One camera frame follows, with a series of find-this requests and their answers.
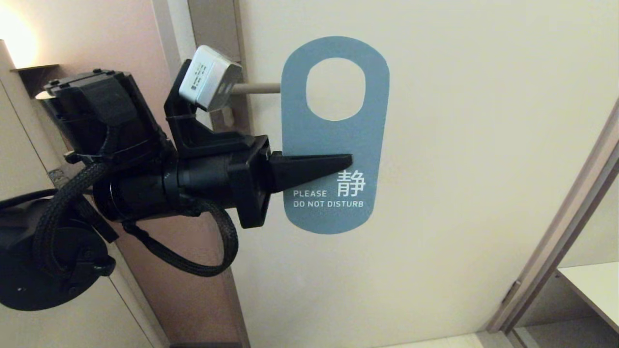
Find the white door hanger sign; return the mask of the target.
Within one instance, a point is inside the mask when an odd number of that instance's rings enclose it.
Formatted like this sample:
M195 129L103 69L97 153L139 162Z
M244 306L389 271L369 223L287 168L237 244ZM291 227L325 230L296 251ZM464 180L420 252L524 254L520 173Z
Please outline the white door hanger sign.
M363 72L358 112L343 120L319 117L308 105L307 81L320 62L340 58ZM281 73L281 134L285 156L350 154L352 164L283 194L295 226L320 235L352 231L369 220L376 198L387 117L390 72L384 57L356 38L323 37L297 48Z

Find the bronze door lock plate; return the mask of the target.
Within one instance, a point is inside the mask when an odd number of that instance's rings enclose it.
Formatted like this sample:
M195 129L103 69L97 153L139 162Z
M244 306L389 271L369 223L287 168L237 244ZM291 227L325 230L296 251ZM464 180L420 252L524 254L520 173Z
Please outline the bronze door lock plate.
M208 45L232 61L245 57L238 0L188 0L195 44ZM246 96L230 97L229 106L210 113L206 120L217 132L251 133L249 103Z

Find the cream white door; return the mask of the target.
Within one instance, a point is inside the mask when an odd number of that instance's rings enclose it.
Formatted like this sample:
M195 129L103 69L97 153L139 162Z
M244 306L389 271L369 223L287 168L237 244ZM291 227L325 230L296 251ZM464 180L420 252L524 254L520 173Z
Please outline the cream white door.
M376 347L484 328L550 225L618 92L619 0L237 0L252 82L322 37L390 70L373 212L323 235L272 198L234 287L178 275L174 342Z

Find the cream wardrobe panel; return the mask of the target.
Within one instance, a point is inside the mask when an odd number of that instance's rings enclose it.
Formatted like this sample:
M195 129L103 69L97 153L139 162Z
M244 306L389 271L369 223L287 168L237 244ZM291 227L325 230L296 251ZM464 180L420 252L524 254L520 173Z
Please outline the cream wardrobe panel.
M41 112L0 39L0 201L54 187L48 174L67 147ZM117 243L107 249L115 271L77 299L44 311L0 304L0 348L169 348Z

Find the white closet shelf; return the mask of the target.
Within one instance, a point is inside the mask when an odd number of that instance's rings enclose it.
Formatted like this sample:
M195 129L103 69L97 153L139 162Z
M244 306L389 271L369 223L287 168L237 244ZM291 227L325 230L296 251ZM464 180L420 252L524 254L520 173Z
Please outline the white closet shelf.
M559 275L619 334L619 261L560 267Z

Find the taupe frame hinge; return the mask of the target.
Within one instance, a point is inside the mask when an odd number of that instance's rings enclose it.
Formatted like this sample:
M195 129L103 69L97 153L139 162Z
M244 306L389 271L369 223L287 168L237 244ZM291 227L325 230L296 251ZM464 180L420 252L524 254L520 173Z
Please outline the taupe frame hinge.
M515 280L515 282L511 284L511 286L509 287L509 290L502 298L501 304L511 301L514 293L519 289L520 285L521 285L521 281L519 279Z

